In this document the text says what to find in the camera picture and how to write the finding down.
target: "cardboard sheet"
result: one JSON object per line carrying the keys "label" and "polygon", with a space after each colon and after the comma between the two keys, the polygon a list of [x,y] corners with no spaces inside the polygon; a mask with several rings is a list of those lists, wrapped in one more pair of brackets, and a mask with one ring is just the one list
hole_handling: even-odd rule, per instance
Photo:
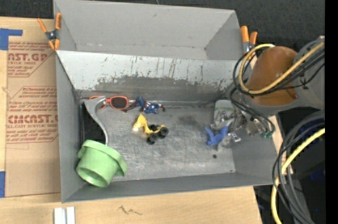
{"label": "cardboard sheet", "polygon": [[35,18],[1,17],[0,27],[23,30],[8,44],[5,196],[60,192],[55,53]]}

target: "clamp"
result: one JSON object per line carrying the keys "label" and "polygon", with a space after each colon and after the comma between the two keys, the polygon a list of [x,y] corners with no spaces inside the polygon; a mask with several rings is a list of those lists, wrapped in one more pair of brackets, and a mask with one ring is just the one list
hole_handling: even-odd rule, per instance
{"label": "clamp", "polygon": [[51,32],[47,31],[45,25],[43,24],[40,18],[37,19],[42,31],[44,32],[44,34],[48,39],[48,44],[50,45],[52,50],[59,50],[60,48],[59,32],[61,30],[61,19],[62,15],[61,13],[58,13],[55,19],[55,30]]}
{"label": "clamp", "polygon": [[242,43],[243,43],[243,53],[248,53],[251,49],[254,48],[257,39],[257,32],[252,32],[249,38],[249,31],[247,26],[242,26],[240,28],[242,35]]}

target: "green plastic object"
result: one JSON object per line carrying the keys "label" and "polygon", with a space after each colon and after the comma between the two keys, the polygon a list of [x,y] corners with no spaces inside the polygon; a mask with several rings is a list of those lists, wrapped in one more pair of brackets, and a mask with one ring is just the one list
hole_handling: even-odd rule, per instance
{"label": "green plastic object", "polygon": [[78,158],[78,175],[101,188],[106,188],[115,174],[124,176],[127,171],[127,164],[116,150],[89,139],[83,143]]}

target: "yellow toy car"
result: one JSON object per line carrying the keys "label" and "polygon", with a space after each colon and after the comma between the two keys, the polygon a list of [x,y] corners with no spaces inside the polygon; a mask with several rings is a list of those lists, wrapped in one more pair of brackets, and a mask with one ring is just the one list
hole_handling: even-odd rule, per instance
{"label": "yellow toy car", "polygon": [[150,125],[147,124],[147,119],[140,114],[136,123],[133,126],[133,131],[139,131],[143,127],[144,133],[148,134],[147,143],[153,145],[158,138],[165,138],[169,133],[169,129],[164,125]]}

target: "blue toy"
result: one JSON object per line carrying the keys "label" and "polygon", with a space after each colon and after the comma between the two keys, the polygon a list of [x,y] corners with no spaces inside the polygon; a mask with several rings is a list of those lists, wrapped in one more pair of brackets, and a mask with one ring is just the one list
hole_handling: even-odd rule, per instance
{"label": "blue toy", "polygon": [[128,108],[125,108],[123,111],[127,112],[128,110],[135,108],[135,107],[141,107],[141,111],[144,111],[144,113],[158,113],[159,108],[162,108],[163,111],[165,111],[165,108],[162,104],[159,104],[157,102],[151,103],[148,101],[145,101],[142,96],[136,97],[135,102],[130,105]]}
{"label": "blue toy", "polygon": [[206,142],[208,145],[218,145],[228,133],[228,126],[223,127],[218,133],[214,134],[210,128],[204,128],[209,134],[209,140]]}

